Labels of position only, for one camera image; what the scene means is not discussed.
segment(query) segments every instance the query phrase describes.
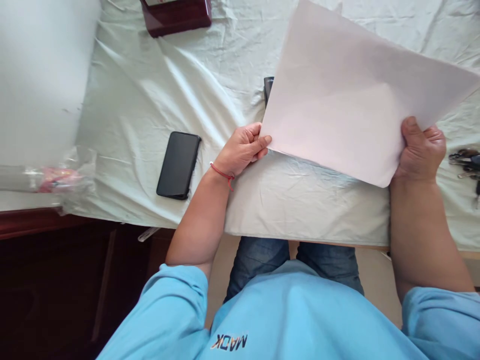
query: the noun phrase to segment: phone screen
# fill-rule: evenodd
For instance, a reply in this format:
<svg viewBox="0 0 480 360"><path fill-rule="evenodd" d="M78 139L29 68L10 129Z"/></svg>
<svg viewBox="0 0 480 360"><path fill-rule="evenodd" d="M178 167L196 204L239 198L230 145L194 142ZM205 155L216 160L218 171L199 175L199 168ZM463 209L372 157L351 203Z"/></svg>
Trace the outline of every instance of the phone screen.
<svg viewBox="0 0 480 360"><path fill-rule="evenodd" d="M188 197L200 141L198 135L177 131L170 134L156 188L158 195L177 200Z"/></svg>

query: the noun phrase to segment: dark red box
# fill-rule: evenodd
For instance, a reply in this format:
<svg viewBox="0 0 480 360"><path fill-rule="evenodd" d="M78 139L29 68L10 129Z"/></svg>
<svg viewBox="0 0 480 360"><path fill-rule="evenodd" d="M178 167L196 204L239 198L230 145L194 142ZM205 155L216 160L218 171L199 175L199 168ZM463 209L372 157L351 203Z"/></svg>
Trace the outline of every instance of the dark red box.
<svg viewBox="0 0 480 360"><path fill-rule="evenodd" d="M153 38L212 25L211 0L140 0Z"/></svg>

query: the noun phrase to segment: tile floor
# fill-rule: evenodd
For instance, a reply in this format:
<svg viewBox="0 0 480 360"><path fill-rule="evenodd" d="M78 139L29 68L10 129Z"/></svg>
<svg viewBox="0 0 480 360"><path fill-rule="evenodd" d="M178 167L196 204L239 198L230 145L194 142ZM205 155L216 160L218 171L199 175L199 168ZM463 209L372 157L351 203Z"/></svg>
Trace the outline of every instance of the tile floor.
<svg viewBox="0 0 480 360"><path fill-rule="evenodd" d="M212 324L215 313L222 305L229 283L240 237L224 235L213 263L208 288L208 310L205 326ZM290 255L295 257L298 243L290 242ZM395 325L402 326L402 308L395 290L392 263L381 252L369 249L356 251L360 279L365 296Z"/></svg>

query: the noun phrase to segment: red bracelet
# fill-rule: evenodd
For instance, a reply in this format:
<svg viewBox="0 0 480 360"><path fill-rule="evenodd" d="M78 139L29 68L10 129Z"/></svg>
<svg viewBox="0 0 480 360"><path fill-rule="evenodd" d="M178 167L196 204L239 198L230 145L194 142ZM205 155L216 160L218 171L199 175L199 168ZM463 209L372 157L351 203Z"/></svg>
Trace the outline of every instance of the red bracelet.
<svg viewBox="0 0 480 360"><path fill-rule="evenodd" d="M232 180L235 180L235 176L228 176L227 174L224 174L223 172L221 172L220 170L218 170L214 163L212 161L210 161L210 166L213 170L215 170L217 173L219 173L220 175L222 175L224 178L227 178L228 179L228 186L230 187L230 190L233 192L234 190L232 189Z"/></svg>

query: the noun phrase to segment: table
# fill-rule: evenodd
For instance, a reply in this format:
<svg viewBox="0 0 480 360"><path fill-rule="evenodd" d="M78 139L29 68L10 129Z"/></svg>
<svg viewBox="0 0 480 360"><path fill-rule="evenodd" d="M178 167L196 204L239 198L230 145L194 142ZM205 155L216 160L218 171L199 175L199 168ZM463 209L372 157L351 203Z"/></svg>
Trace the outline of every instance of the table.
<svg viewBox="0 0 480 360"><path fill-rule="evenodd" d="M104 2L77 143L95 149L97 192L65 204L69 213L176 228L189 201L156 195L172 131L200 135L191 194L233 130L261 121L263 78L275 74L295 0L213 0L208 29L151 38L140 2ZM318 4L429 57L480 68L476 0L333 0ZM480 148L480 91L438 126L448 150ZM475 182L445 159L438 172L452 235L480 252ZM225 232L233 235L385 247L389 192L332 170L271 152L234 184Z"/></svg>

